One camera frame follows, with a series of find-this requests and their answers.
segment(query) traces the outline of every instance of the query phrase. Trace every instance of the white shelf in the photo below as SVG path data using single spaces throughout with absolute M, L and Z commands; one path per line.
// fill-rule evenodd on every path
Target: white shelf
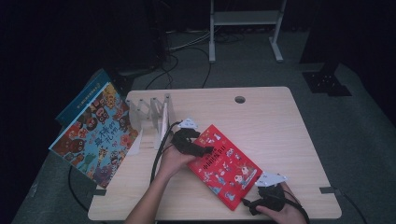
M 215 12 L 214 25 L 276 24 L 278 10 Z

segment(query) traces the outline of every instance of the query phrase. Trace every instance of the blue book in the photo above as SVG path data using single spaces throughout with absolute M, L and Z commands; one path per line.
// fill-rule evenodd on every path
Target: blue book
M 62 126 L 68 126 L 107 82 L 111 82 L 107 72 L 104 69 L 98 70 L 78 96 L 55 119 Z
M 49 147 L 102 188 L 106 188 L 138 136 L 129 106 L 111 82 L 101 84 L 90 101 Z

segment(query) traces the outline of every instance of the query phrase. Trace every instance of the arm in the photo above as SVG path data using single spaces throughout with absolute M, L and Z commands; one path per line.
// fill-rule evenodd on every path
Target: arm
M 166 186 L 173 175 L 188 162 L 194 160 L 191 155 L 181 154 L 173 146 L 163 152 L 160 169 L 148 190 L 126 218 L 125 223 L 154 223 Z
M 290 193 L 291 195 L 294 196 L 289 186 L 285 182 L 280 183 L 280 185 L 282 186 L 283 190 L 288 192 L 285 193 L 285 197 L 295 203 L 298 203 L 294 200 L 293 197 L 289 195 Z M 306 224 L 303 214 L 301 214 L 300 211 L 298 211 L 296 208 L 294 208 L 293 206 L 287 203 L 285 203 L 285 206 L 279 212 L 271 210 L 264 206 L 257 206 L 256 210 L 267 215 L 268 217 L 270 217 L 279 224 L 287 224 L 287 223 Z

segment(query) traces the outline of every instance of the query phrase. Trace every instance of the gray carpet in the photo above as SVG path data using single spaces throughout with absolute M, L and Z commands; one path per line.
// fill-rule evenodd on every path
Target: gray carpet
M 309 90 L 302 72 L 317 71 L 321 64 L 299 64 L 308 32 L 280 33 L 278 44 L 283 63 L 276 62 L 268 36 L 269 33 L 251 34 L 232 44 L 217 44 L 217 61 L 211 64 L 205 88 L 290 88 L 330 183 L 359 207 L 368 223 L 394 223 L 395 127 L 363 88 L 359 77 L 342 64 L 335 74 L 352 96 L 330 97 Z M 172 46 L 179 46 L 196 37 L 172 34 L 169 40 Z M 193 47 L 206 52 L 208 49 L 206 43 Z M 209 71 L 206 55 L 198 49 L 184 49 L 173 55 L 178 58 L 178 65 L 169 72 L 172 85 L 168 85 L 169 77 L 162 76 L 148 88 L 201 88 Z M 175 58 L 169 57 L 163 67 L 169 69 L 175 62 Z M 132 89 L 145 89 L 162 72 L 158 69 L 138 77 Z M 72 197 L 68 172 L 68 164 L 50 153 L 13 223 L 95 223 Z M 89 207 L 95 185 L 75 170 L 70 182 L 77 197 Z M 339 219 L 312 223 L 363 223 L 345 197 L 337 199 L 343 211 Z

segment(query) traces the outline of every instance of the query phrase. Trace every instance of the colorful book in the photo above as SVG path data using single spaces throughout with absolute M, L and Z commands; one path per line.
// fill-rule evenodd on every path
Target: colorful book
M 82 108 L 49 149 L 106 188 L 138 131 L 129 120 L 129 106 L 111 82 Z
M 214 149 L 188 166 L 232 211 L 235 210 L 262 170 L 214 125 L 201 133 L 194 143 Z
M 98 70 L 78 96 L 55 119 L 62 126 L 68 126 L 107 82 L 111 82 L 110 76 L 104 69 Z

